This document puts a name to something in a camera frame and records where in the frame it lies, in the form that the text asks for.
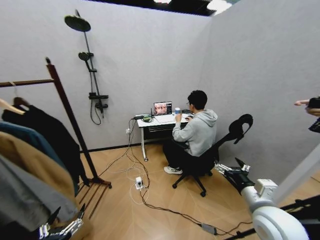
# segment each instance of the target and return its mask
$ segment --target clothing rack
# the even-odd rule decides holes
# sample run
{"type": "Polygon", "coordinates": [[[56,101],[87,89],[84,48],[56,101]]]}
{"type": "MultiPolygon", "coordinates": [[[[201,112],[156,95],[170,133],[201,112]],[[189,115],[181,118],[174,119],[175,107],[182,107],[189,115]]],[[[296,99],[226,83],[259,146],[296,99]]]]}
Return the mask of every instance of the clothing rack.
{"type": "Polygon", "coordinates": [[[92,159],[90,157],[87,145],[85,143],[85,140],[82,136],[82,133],[80,131],[79,125],[77,123],[76,117],[74,115],[74,112],[72,111],[72,108],[70,106],[69,100],[67,98],[66,92],[64,90],[64,87],[62,86],[62,83],[60,81],[60,78],[58,76],[57,70],[53,64],[51,64],[51,61],[48,57],[45,58],[47,62],[47,69],[49,71],[49,74],[51,76],[51,79],[40,79],[40,80],[29,80],[29,81],[15,81],[13,84],[11,82],[0,82],[0,88],[5,88],[5,87],[13,87],[13,86],[27,86],[27,85],[38,85],[38,84],[48,84],[48,83],[54,83],[54,86],[59,94],[59,97],[62,101],[63,107],[66,111],[66,114],[69,117],[69,120],[71,122],[71,125],[73,127],[73,130],[75,132],[75,135],[79,141],[79,144],[82,148],[82,151],[84,153],[84,156],[86,158],[86,161],[90,167],[90,170],[92,172],[93,178],[89,179],[89,181],[93,184],[99,184],[98,188],[100,185],[105,185],[104,191],[102,192],[101,196],[98,199],[98,202],[96,203],[94,210],[96,209],[98,203],[100,202],[103,194],[106,191],[106,188],[109,187],[110,189],[112,188],[111,182],[105,181],[101,178],[99,178],[97,171],[95,169],[94,163],[92,162],[92,159]]]}

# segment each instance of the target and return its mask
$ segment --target keyboard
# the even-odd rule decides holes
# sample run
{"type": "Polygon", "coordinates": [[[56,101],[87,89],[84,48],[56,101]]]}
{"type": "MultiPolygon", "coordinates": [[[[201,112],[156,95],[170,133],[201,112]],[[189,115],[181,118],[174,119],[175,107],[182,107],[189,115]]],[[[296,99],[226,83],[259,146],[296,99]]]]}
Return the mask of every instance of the keyboard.
{"type": "Polygon", "coordinates": [[[155,119],[161,124],[169,123],[169,122],[175,122],[176,121],[175,116],[172,115],[172,114],[155,116],[155,119]]]}

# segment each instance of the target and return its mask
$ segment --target human hand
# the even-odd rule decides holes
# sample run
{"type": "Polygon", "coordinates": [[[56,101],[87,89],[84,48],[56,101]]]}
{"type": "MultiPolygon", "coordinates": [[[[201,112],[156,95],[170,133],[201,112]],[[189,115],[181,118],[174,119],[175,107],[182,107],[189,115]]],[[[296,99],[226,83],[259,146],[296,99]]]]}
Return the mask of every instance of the human hand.
{"type": "Polygon", "coordinates": [[[296,105],[296,106],[301,106],[302,104],[305,104],[305,105],[307,105],[307,104],[309,104],[309,99],[307,99],[307,100],[299,100],[299,101],[296,101],[295,103],[294,103],[294,105],[296,105]]]}
{"type": "Polygon", "coordinates": [[[320,117],[320,108],[306,107],[305,110],[306,110],[306,112],[308,114],[311,114],[311,115],[316,116],[316,117],[320,117]]]}
{"type": "Polygon", "coordinates": [[[190,122],[190,121],[192,120],[192,117],[187,116],[187,117],[185,118],[185,120],[186,120],[187,122],[190,122]]]}
{"type": "MultiPolygon", "coordinates": [[[[301,106],[303,104],[308,105],[309,101],[310,101],[309,99],[307,99],[307,100],[299,100],[299,101],[296,101],[294,103],[294,105],[296,105],[296,106],[301,106]]],[[[310,115],[313,115],[313,116],[316,116],[316,117],[320,117],[320,108],[306,107],[305,110],[310,115]]]]}
{"type": "Polygon", "coordinates": [[[175,121],[176,121],[177,123],[180,123],[180,122],[181,122],[181,119],[182,119],[182,114],[181,114],[181,113],[175,115],[175,121]]]}

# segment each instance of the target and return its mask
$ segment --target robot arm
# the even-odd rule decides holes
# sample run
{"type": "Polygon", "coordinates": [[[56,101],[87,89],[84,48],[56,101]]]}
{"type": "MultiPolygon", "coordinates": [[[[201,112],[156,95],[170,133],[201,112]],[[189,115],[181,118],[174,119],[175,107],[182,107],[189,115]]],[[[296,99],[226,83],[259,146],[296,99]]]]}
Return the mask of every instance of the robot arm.
{"type": "Polygon", "coordinates": [[[39,227],[39,240],[68,240],[70,239],[84,224],[82,218],[85,212],[85,204],[80,209],[77,219],[69,225],[59,228],[51,228],[50,225],[57,218],[60,207],[49,217],[48,221],[39,227]]]}
{"type": "Polygon", "coordinates": [[[258,179],[257,185],[248,178],[250,166],[236,158],[240,167],[216,163],[221,173],[242,195],[252,213],[253,227],[262,240],[308,240],[303,225],[273,202],[277,185],[270,179],[258,179]]]}

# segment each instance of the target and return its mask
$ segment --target black hair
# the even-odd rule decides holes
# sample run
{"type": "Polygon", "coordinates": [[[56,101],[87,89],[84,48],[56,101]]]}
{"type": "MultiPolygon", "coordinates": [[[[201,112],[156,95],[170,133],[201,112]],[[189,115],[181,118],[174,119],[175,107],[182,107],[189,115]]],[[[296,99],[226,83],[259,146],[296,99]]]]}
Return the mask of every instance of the black hair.
{"type": "Polygon", "coordinates": [[[207,95],[201,90],[192,91],[188,96],[189,104],[193,104],[197,110],[205,109],[207,100],[207,95]]]}

